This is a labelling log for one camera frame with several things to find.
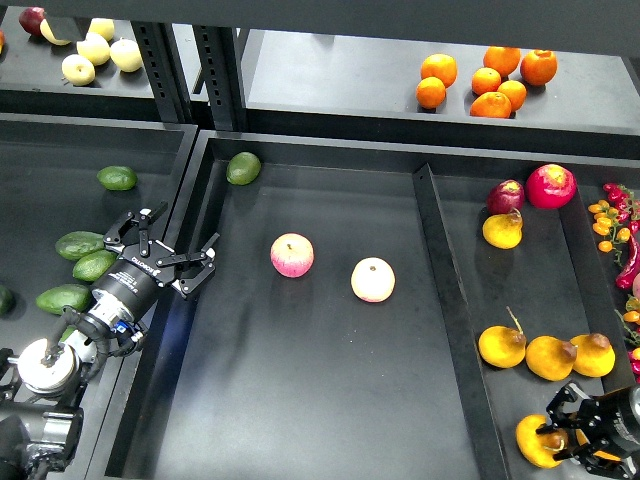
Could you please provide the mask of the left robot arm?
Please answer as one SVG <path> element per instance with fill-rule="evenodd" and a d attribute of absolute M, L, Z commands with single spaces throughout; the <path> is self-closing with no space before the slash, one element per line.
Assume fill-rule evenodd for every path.
<path fill-rule="evenodd" d="M 20 353 L 2 349 L 2 478 L 64 471 L 77 451 L 88 384 L 108 359 L 142 349 L 142 318 L 164 290 L 188 297 L 213 277 L 216 236 L 184 254 L 150 237 L 166 208 L 126 211 L 103 236 L 112 262 L 80 295 L 56 299 L 50 333 Z"/>

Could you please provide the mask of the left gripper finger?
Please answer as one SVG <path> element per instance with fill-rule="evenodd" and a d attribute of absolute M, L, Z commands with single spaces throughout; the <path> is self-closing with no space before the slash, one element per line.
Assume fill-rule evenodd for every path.
<path fill-rule="evenodd" d="M 155 208 L 143 207 L 140 210 L 126 210 L 103 236 L 106 250 L 123 254 L 126 247 L 134 246 L 137 239 L 138 252 L 147 258 L 151 250 L 150 227 L 164 214 L 168 203 L 162 201 Z"/>
<path fill-rule="evenodd" d="M 171 287 L 184 299 L 215 275 L 216 252 L 214 245 L 220 234 L 214 233 L 204 246 L 192 253 L 172 253 L 155 261 L 159 272 L 155 275 L 160 288 Z"/>

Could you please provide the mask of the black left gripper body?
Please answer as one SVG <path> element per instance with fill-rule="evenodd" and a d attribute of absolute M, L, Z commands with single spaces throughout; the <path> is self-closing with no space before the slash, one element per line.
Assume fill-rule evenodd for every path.
<path fill-rule="evenodd" d="M 162 288 L 173 281 L 173 268 L 157 265 L 126 247 L 115 262 L 90 287 L 95 299 L 89 315 L 103 323 L 137 323 L 156 302 Z"/>

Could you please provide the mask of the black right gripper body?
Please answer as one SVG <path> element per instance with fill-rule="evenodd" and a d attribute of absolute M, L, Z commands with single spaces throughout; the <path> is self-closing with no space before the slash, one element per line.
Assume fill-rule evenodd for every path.
<path fill-rule="evenodd" d="M 606 451 L 620 458 L 639 451 L 639 385 L 596 396 L 596 438 L 605 439 Z"/>

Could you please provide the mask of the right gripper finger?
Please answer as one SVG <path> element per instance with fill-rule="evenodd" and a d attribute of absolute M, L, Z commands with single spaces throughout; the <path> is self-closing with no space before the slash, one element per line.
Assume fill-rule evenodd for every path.
<path fill-rule="evenodd" d="M 564 449 L 553 454 L 556 461 L 572 460 L 589 474 L 609 479 L 638 479 L 639 463 L 633 453 L 623 453 L 606 438 L 570 438 Z"/>
<path fill-rule="evenodd" d="M 599 425 L 598 401 L 588 395 L 577 382 L 561 387 L 546 407 L 549 422 L 536 429 L 537 434 L 559 430 L 584 430 Z"/>

